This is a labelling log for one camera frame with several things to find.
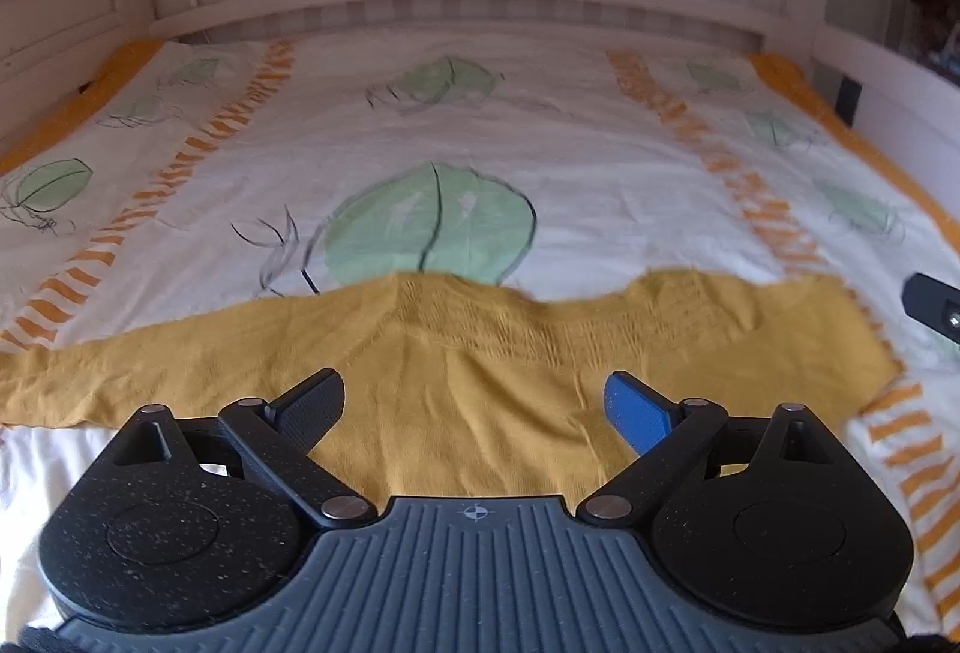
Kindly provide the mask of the mustard yellow knit sweater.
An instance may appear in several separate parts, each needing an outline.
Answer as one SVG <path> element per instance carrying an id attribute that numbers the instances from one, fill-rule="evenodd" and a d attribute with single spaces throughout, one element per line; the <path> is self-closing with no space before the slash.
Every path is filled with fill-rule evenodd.
<path id="1" fill-rule="evenodd" d="M 662 270 L 596 299 L 537 302 L 454 276 L 391 275 L 9 354 L 2 417 L 115 428 L 146 403 L 210 416 L 320 369 L 342 375 L 345 411 L 314 456 L 384 504 L 394 495 L 584 499 L 633 458 L 602 408 L 613 372 L 739 416 L 799 401 L 841 428 L 903 366 L 831 276 L 752 284 Z"/>

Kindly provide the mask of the orange bed sheet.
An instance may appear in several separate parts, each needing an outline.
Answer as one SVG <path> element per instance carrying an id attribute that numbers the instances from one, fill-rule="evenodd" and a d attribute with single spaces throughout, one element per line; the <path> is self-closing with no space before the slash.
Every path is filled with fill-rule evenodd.
<path id="1" fill-rule="evenodd" d="M 114 50 L 82 91 L 76 91 L 68 101 L 31 125 L 28 133 L 2 156 L 3 176 L 70 137 L 83 122 L 103 109 L 163 46 L 163 41 L 158 39 L 142 39 Z"/>

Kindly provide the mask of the white leaf-print duvet cover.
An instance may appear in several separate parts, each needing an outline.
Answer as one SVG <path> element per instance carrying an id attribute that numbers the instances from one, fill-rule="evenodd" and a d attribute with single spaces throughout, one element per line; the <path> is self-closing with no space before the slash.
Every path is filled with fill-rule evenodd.
<path id="1" fill-rule="evenodd" d="M 900 291 L 957 279 L 958 224 L 789 60 L 466 29 L 164 43 L 2 174 L 2 360 L 391 275 L 565 302 L 662 270 L 831 276 L 866 307 L 903 371 L 832 429 L 910 523 L 903 621 L 955 635 L 958 354 Z M 5 632 L 55 616 L 39 531 L 116 428 L 2 417 Z"/>

